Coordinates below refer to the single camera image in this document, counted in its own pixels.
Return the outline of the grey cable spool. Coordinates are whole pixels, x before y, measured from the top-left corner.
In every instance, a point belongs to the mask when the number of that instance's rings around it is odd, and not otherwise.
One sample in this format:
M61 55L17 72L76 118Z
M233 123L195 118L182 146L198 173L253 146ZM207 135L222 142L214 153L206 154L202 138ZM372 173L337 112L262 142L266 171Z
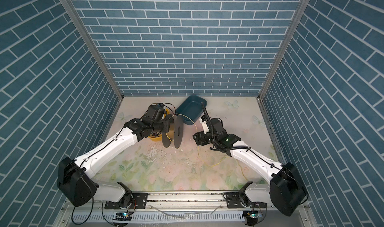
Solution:
M184 134L184 120L172 114L166 116L165 130L162 132L162 143L165 148L168 148L171 143L178 149L181 146Z

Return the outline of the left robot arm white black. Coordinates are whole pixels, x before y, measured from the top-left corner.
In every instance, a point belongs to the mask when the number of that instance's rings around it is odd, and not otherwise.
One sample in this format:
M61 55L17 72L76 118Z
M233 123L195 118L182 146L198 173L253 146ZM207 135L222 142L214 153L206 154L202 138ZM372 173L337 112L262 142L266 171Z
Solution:
M74 159L64 158L58 166L57 186L74 207L89 201L109 201L121 209L132 204L132 191L122 182L94 182L93 177L109 161L144 138L170 130L171 115L165 104L153 103L141 118L126 122L111 138Z

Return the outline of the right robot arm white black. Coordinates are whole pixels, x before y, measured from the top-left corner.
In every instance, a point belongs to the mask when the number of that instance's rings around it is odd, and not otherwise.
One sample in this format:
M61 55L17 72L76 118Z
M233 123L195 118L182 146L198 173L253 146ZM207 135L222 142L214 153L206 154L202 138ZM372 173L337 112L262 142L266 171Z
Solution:
M249 147L234 134L228 134L220 118L199 119L203 130L193 135L198 146L212 144L211 150L220 151L243 162L269 182L272 204L285 216L291 216L296 208L309 197L298 168L288 162L274 161Z

